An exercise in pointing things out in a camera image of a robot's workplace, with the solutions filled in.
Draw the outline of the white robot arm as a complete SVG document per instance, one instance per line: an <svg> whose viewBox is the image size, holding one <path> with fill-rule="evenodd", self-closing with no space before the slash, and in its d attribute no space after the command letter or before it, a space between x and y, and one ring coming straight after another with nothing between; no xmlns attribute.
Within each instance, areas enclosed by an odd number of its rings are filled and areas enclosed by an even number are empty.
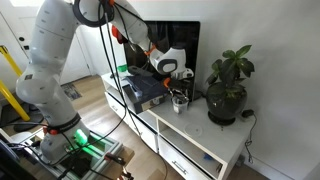
<svg viewBox="0 0 320 180"><path fill-rule="evenodd" d="M156 48L148 37L146 23L127 0L44 0L33 29L30 61L16 82L16 93L21 100L35 105L48 122L40 143L46 162L64 158L65 147L77 131L90 134L59 81L77 28L107 23L139 46L159 74L177 80L194 75L186 66L185 50L172 47L164 52Z"/></svg>

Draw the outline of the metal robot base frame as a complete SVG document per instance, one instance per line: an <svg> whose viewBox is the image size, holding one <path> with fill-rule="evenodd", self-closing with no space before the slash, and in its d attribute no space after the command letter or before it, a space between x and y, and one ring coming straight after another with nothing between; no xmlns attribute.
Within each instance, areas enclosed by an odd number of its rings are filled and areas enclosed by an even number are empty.
<svg viewBox="0 0 320 180"><path fill-rule="evenodd" d="M87 144L63 146L64 155L56 162L44 158L40 143L42 130L31 134L21 142L23 148L58 180L134 180L126 169L133 153L119 142L91 132Z"/></svg>

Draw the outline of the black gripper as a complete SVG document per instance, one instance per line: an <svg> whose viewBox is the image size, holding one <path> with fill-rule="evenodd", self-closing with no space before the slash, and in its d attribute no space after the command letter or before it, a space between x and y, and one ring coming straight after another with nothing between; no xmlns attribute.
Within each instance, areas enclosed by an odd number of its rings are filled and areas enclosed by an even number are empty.
<svg viewBox="0 0 320 180"><path fill-rule="evenodd" d="M173 102L180 102L180 96L182 96L184 103L189 103L193 95L193 83L194 73L191 69L187 69L185 72L173 74L163 80L164 87L173 96Z"/></svg>

